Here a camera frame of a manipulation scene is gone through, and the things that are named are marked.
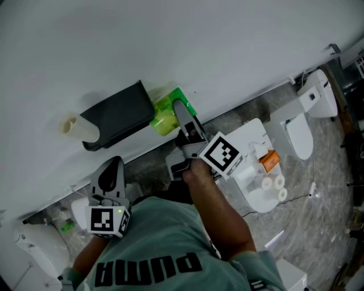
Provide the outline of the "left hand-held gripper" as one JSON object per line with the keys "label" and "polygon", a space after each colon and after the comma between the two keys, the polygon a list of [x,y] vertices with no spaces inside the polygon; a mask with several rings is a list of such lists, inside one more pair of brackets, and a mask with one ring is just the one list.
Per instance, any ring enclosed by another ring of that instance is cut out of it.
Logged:
{"label": "left hand-held gripper", "polygon": [[85,207],[88,233],[99,238],[123,238],[131,218],[130,201],[125,196],[125,165],[120,156],[115,156],[102,165],[91,176],[92,194],[121,198],[113,200],[100,196],[89,197]]}

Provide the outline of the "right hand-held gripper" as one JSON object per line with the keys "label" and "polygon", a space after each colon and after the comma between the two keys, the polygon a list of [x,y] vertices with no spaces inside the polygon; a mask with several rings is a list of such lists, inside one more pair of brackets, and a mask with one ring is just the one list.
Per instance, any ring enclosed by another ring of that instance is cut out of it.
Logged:
{"label": "right hand-held gripper", "polygon": [[174,100],[172,106],[180,125],[175,139],[175,180],[182,179],[183,172],[191,168],[195,159],[210,165],[214,177],[228,178],[242,161],[240,151],[224,134],[207,134],[181,99]]}

